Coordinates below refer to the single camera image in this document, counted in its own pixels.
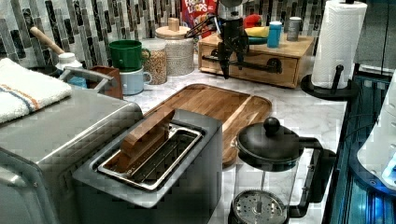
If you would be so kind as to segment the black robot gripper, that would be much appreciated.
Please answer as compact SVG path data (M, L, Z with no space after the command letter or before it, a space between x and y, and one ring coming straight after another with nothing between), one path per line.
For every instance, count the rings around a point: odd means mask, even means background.
M219 31L220 38L225 46L218 47L218 58L219 65L225 79L230 77L229 75L229 62L230 57L236 52L237 61L242 63L244 61L245 54L248 51L248 35L245 32L243 26L243 19L219 19ZM238 65L238 69L242 70L243 66Z

